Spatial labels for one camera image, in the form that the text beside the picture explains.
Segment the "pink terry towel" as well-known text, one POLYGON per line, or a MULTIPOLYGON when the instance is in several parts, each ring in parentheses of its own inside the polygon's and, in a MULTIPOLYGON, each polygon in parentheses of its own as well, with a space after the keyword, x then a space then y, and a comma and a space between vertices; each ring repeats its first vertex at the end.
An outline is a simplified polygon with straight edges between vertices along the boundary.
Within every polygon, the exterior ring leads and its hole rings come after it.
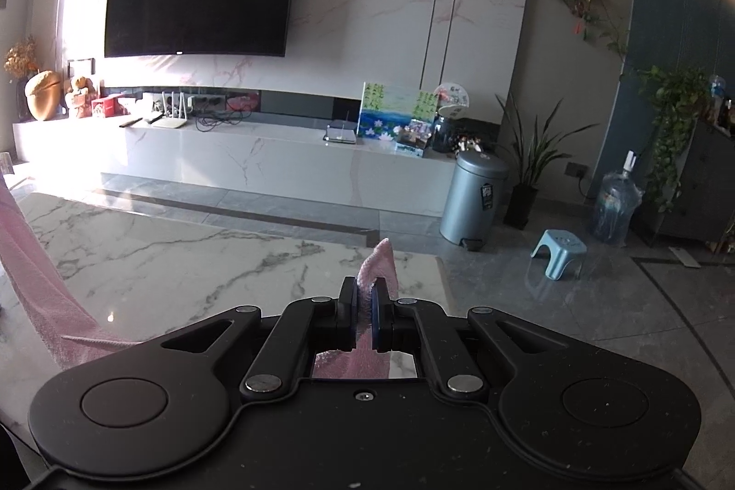
MULTIPOLYGON (((61 368, 80 366, 136 346, 135 341, 104 331, 72 297, 6 186, 1 188, 1 265, 31 325, 61 368)), ((376 352, 371 341, 371 289, 380 279, 395 299, 399 280, 394 251, 387 239, 375 246, 357 273, 359 316, 355 348, 317 355, 315 377, 383 379, 389 375, 390 357, 376 352)))

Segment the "grey pedal trash bin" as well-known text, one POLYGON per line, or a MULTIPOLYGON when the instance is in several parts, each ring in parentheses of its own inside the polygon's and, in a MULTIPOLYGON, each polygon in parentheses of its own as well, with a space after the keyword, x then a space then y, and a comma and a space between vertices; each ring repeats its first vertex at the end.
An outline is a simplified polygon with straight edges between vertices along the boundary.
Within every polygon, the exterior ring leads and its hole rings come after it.
POLYGON ((486 245, 508 172, 507 164, 496 155, 457 154, 440 224, 443 239, 469 251, 486 245))

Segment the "white marble tv console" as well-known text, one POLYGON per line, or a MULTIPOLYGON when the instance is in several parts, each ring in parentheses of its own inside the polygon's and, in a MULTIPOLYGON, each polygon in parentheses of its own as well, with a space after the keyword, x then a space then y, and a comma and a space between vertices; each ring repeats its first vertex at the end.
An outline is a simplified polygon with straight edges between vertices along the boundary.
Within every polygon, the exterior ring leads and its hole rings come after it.
POLYGON ((202 132, 123 118, 16 123, 17 155, 47 169, 110 173, 354 208, 439 216, 455 162, 390 143, 324 142, 313 128, 246 119, 202 132))

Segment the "light blue plastic stool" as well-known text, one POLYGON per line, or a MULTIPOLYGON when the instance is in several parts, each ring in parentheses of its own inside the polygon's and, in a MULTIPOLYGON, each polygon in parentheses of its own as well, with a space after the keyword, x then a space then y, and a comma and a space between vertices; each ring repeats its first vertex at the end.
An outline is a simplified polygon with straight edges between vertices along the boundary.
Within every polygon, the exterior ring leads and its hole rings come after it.
POLYGON ((547 229, 534 246, 531 258, 537 259, 542 251, 548 253, 548 262, 546 271, 544 271, 547 279, 560 281, 569 266, 574 265, 577 271, 581 271, 588 249, 587 245, 573 232, 547 229))

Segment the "small photo box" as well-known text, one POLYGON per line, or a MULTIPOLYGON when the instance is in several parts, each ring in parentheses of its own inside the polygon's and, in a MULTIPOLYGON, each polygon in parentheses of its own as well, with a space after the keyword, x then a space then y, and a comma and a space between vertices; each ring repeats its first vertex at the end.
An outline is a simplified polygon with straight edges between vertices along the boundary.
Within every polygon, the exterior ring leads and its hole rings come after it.
POLYGON ((396 152, 422 158, 430 146, 432 123, 411 119, 408 125, 397 128, 396 152))

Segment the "potted long-leaf plant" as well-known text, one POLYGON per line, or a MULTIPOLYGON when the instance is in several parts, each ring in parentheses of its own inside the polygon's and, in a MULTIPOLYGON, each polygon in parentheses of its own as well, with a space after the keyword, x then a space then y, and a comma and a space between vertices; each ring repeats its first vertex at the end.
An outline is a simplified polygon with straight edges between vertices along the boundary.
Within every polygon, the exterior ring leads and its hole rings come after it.
POLYGON ((535 116, 530 128, 525 128, 517 104, 511 97, 502 100, 497 96, 496 101, 512 134, 511 142, 507 146, 499 146, 499 149, 513 159, 517 174, 517 183, 511 190, 503 223, 510 228, 523 230, 530 220, 542 174, 557 160, 571 158, 569 153, 560 150, 560 145, 568 138, 593 130, 598 123, 553 132, 552 124, 563 102, 558 100, 547 116, 543 119, 535 116))

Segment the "lotus painting canvas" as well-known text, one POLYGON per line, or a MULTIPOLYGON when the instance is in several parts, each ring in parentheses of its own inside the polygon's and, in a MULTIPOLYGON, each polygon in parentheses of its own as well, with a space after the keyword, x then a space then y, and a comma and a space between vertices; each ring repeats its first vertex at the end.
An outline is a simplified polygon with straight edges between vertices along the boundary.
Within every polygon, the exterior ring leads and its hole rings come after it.
POLYGON ((439 105, 436 92, 376 82, 365 82, 357 121, 360 138, 394 142, 412 121, 431 125, 439 105))

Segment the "round paper fan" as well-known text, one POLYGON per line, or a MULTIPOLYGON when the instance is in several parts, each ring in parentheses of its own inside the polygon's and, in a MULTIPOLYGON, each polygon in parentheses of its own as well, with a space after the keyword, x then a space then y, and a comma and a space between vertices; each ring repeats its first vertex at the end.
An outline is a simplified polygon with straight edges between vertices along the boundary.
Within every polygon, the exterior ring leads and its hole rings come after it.
POLYGON ((469 112, 469 94, 456 83, 442 83, 435 90, 437 114, 443 118, 464 118, 469 112))

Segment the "white wifi router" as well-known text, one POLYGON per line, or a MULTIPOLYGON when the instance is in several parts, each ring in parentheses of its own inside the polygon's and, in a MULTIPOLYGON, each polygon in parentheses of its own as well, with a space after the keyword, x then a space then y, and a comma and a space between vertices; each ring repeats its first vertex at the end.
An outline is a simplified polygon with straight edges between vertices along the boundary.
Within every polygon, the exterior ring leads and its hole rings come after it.
POLYGON ((178 130, 188 122, 187 98, 183 92, 163 92, 161 117, 153 122, 158 128, 178 130))

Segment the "blue water jug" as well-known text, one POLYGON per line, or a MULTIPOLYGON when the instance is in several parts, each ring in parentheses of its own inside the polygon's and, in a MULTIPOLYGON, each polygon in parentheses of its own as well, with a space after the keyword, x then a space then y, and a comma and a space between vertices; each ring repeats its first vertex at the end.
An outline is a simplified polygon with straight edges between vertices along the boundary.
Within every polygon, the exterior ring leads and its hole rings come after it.
POLYGON ((637 187, 632 178, 637 159, 638 156, 629 151, 622 169, 605 174, 600 183, 590 232, 604 244, 618 248, 625 245, 630 220, 642 204, 643 190, 637 187))

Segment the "red gift box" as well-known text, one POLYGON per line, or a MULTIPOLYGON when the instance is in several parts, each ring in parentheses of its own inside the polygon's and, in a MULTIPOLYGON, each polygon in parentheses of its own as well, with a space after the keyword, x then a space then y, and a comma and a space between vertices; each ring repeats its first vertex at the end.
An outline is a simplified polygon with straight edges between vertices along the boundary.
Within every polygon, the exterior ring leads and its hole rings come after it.
POLYGON ((128 113, 127 109, 122 106, 120 95, 96 98, 91 102, 91 111, 92 115, 97 118, 124 116, 128 113))

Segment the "dark side cabinet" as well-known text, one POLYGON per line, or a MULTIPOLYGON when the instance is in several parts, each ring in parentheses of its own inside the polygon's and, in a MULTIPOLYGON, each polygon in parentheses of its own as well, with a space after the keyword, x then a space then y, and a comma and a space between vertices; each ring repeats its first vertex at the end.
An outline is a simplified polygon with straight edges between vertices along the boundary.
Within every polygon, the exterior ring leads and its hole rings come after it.
POLYGON ((680 195, 654 220, 653 241, 719 242, 734 217, 734 141, 699 122, 680 173, 680 195))

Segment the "golden round ornament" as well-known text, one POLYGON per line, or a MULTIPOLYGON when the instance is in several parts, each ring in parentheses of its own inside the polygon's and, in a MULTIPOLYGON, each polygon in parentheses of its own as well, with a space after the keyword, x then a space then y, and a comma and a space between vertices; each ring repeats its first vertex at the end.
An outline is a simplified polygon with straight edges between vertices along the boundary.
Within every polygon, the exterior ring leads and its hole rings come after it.
POLYGON ((55 71, 42 71, 25 84, 28 110, 36 121, 45 122, 54 116, 61 100, 62 78, 55 71))

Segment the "trailing green vine plant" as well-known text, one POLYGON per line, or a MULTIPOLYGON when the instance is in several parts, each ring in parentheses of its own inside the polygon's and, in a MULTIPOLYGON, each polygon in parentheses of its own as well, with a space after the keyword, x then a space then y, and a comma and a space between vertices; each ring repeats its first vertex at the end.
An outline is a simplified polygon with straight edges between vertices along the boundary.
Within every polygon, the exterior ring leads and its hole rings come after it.
POLYGON ((709 111, 709 80, 699 67, 665 70, 650 66, 637 70, 637 76, 654 109, 644 202, 659 214, 668 213, 680 195, 678 160, 689 146, 696 123, 709 111))

